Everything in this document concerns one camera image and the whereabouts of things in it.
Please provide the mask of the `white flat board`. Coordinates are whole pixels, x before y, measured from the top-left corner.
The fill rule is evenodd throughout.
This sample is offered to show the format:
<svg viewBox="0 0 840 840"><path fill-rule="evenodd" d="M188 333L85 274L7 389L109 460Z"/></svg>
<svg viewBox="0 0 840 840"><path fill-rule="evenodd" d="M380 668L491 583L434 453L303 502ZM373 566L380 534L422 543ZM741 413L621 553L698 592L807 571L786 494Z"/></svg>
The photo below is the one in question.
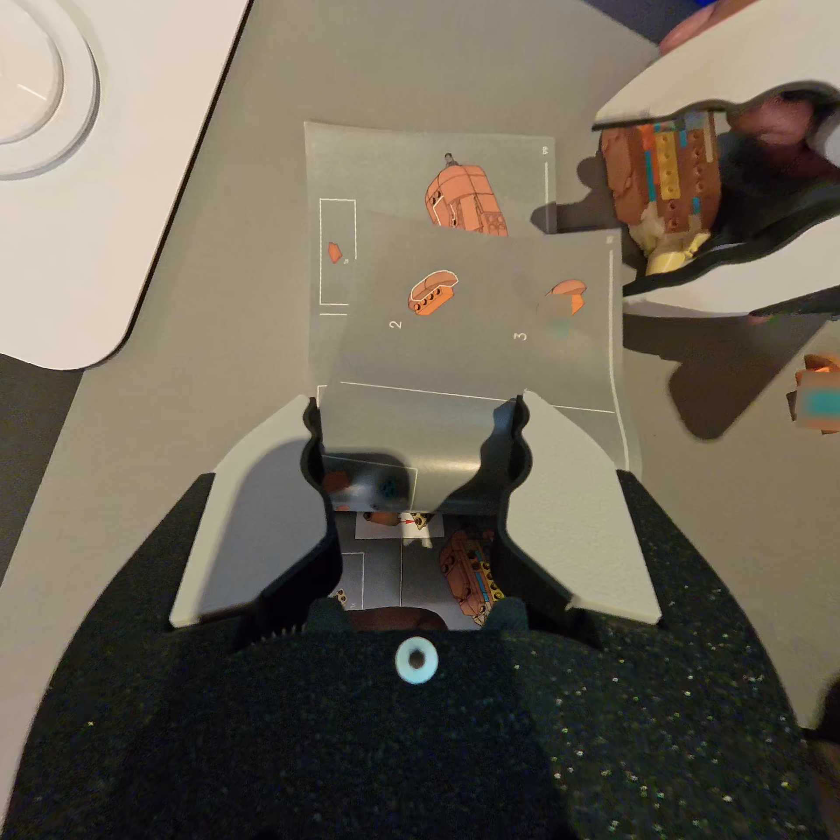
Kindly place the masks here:
<svg viewBox="0 0 840 840"><path fill-rule="evenodd" d="M76 1L97 118L64 163L1 180L1 351L85 369L123 341L201 138L245 1Z"/></svg>

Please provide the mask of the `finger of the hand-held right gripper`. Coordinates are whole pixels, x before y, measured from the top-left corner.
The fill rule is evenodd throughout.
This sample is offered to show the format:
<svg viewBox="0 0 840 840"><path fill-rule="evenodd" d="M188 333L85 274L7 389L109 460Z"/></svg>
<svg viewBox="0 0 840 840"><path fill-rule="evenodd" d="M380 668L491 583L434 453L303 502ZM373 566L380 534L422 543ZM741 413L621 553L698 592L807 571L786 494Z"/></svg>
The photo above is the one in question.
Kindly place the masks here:
<svg viewBox="0 0 840 840"><path fill-rule="evenodd" d="M654 123L689 110L746 107L790 91L838 102L838 1L746 6L657 58L602 105L592 127Z"/></svg>
<svg viewBox="0 0 840 840"><path fill-rule="evenodd" d="M623 309L638 316L836 316L838 213L838 196L820 196L748 240L713 238L684 266L627 284Z"/></svg>

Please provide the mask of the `clear round-base stand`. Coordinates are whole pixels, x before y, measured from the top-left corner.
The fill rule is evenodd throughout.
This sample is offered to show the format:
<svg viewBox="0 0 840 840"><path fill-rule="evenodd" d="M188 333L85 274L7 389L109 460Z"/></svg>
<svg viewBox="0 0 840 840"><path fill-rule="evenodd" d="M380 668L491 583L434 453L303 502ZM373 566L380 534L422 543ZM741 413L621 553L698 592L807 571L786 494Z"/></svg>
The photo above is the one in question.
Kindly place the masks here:
<svg viewBox="0 0 840 840"><path fill-rule="evenodd" d="M67 161L98 115L100 75L77 9L57 1L1 2L1 179Z"/></svg>

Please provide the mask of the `orange brown toy brick assembly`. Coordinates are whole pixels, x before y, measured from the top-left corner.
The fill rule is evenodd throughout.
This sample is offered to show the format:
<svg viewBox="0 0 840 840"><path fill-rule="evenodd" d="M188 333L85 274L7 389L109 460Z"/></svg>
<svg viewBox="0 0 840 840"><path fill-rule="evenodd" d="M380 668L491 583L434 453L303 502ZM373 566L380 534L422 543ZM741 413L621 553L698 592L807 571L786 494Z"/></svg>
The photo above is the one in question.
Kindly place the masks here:
<svg viewBox="0 0 840 840"><path fill-rule="evenodd" d="M809 353L804 368L794 375L795 389L787 393L791 420L800 428L823 435L839 433L839 359Z"/></svg>

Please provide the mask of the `brown yellow toy brick model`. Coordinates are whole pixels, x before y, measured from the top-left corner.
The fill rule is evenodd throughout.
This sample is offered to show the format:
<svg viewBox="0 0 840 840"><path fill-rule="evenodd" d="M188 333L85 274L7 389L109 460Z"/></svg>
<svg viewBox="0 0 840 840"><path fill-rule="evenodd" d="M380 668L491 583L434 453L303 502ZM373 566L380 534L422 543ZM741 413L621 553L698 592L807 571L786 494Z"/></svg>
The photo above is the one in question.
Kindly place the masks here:
<svg viewBox="0 0 840 840"><path fill-rule="evenodd" d="M646 275L687 266L711 237L721 202L711 112L605 129L601 150L616 215L644 253Z"/></svg>

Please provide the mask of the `grey instruction booklet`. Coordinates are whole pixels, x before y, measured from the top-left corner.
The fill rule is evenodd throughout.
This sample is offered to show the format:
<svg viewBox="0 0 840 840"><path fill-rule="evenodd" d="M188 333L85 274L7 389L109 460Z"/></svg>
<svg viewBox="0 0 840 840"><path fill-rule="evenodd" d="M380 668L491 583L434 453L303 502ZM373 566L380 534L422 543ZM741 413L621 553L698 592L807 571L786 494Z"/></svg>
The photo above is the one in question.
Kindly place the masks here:
<svg viewBox="0 0 840 840"><path fill-rule="evenodd" d="M311 376L335 507L499 516L526 390L637 467L615 230L557 234L549 136L307 122Z"/></svg>

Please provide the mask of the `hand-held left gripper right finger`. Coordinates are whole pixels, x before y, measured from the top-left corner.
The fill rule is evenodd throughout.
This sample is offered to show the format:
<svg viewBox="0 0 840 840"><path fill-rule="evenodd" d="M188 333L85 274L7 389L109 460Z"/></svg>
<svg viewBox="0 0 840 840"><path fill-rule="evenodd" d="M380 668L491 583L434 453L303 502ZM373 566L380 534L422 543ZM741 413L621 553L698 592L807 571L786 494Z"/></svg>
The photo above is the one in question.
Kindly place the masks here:
<svg viewBox="0 0 840 840"><path fill-rule="evenodd" d="M492 573L555 622L586 610L642 624L662 616L613 461L536 392L516 404L511 483Z"/></svg>

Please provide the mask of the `person's right hand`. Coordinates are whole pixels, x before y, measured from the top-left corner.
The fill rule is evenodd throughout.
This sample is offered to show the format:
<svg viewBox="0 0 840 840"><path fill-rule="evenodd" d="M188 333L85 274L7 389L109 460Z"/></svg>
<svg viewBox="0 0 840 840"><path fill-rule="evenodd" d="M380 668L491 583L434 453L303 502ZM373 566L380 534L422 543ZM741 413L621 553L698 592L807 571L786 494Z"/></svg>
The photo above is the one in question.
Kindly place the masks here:
<svg viewBox="0 0 840 840"><path fill-rule="evenodd" d="M794 196L807 187L838 184L838 169L809 145L838 103L778 94L728 112L721 141L726 193L750 198Z"/></svg>

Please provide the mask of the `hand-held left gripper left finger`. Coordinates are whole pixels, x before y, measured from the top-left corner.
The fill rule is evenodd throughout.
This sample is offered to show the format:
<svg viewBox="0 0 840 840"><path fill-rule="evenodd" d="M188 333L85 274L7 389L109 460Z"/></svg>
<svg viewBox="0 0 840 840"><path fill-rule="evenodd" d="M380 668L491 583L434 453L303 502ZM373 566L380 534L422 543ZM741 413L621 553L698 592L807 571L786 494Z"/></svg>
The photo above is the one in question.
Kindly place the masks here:
<svg viewBox="0 0 840 840"><path fill-rule="evenodd" d="M298 395L219 462L170 613L189 627L287 602L296 624L342 571L332 503L322 488L321 425Z"/></svg>

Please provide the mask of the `grey desk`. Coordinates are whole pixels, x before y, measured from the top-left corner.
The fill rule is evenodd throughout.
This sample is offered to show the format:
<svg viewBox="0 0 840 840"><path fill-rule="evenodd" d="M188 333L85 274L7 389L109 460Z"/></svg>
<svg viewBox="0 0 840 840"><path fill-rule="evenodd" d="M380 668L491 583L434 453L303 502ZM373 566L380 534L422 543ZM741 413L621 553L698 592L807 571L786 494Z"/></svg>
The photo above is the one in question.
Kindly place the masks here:
<svg viewBox="0 0 840 840"><path fill-rule="evenodd" d="M81 374L2 577L2 811L83 617L192 481L308 391L303 123L549 135L562 226L606 226L595 112L686 16L578 2L254 2L131 335ZM642 481L747 613L799 722L838 677L838 436L785 394L838 322L628 317Z"/></svg>

